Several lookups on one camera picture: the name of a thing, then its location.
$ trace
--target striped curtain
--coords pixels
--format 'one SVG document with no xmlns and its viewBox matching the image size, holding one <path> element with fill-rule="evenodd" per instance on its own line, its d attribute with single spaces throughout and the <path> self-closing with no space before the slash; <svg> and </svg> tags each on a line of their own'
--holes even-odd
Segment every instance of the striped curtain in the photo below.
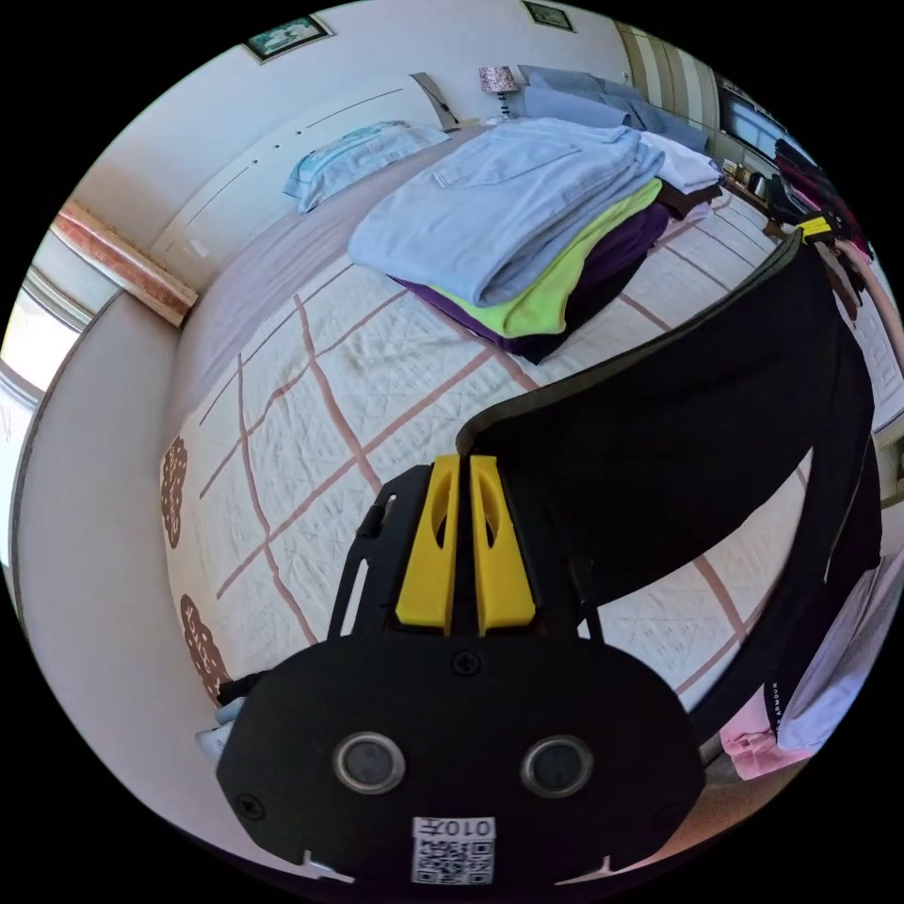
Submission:
<svg viewBox="0 0 904 904">
<path fill-rule="evenodd" d="M 716 77 L 705 63 L 640 28 L 616 26 L 634 86 L 653 106 L 686 119 L 713 138 L 718 131 Z"/>
</svg>

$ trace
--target headboard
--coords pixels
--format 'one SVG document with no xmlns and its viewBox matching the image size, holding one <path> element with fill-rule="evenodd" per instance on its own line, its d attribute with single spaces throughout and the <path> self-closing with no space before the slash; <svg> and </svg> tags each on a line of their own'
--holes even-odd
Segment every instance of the headboard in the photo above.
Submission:
<svg viewBox="0 0 904 904">
<path fill-rule="evenodd" d="M 306 153 L 381 120 L 449 128 L 454 120 L 442 104 L 439 90 L 419 73 L 374 78 L 306 110 L 211 179 L 154 242 L 151 254 L 193 288 L 205 288 L 227 261 L 297 203 L 283 195 L 283 186 Z"/>
</svg>

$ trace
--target yellow plastic clip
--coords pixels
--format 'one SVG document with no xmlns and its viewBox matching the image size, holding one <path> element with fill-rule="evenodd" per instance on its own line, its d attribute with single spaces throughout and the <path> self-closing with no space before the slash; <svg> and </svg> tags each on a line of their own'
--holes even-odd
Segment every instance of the yellow plastic clip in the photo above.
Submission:
<svg viewBox="0 0 904 904">
<path fill-rule="evenodd" d="M 813 219 L 807 219 L 802 223 L 798 223 L 797 229 L 800 229 L 800 231 L 803 232 L 803 240 L 806 241 L 811 235 L 830 233 L 831 225 L 825 217 L 814 217 Z"/>
</svg>

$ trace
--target window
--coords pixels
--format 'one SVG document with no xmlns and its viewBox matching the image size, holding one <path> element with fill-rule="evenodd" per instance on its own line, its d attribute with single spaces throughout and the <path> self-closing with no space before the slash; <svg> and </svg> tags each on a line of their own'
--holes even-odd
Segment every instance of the window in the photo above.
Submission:
<svg viewBox="0 0 904 904">
<path fill-rule="evenodd" d="M 0 563 L 9 565 L 12 494 L 28 430 L 44 392 L 90 313 L 33 268 L 0 346 Z"/>
<path fill-rule="evenodd" d="M 719 120 L 723 131 L 752 147 L 768 160 L 775 159 L 775 142 L 783 138 L 811 163 L 813 158 L 788 135 L 787 130 L 744 93 L 721 76 L 717 77 Z"/>
<path fill-rule="evenodd" d="M 44 391 L 77 338 L 76 330 L 57 320 L 22 289 L 12 307 L 0 360 Z"/>
</svg>

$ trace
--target label sticker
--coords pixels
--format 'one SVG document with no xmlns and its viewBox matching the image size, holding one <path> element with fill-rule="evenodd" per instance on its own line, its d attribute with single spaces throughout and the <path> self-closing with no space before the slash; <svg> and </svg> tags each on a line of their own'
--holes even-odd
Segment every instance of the label sticker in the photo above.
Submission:
<svg viewBox="0 0 904 904">
<path fill-rule="evenodd" d="M 416 816 L 412 882 L 490 885 L 496 849 L 493 816 L 440 819 Z"/>
</svg>

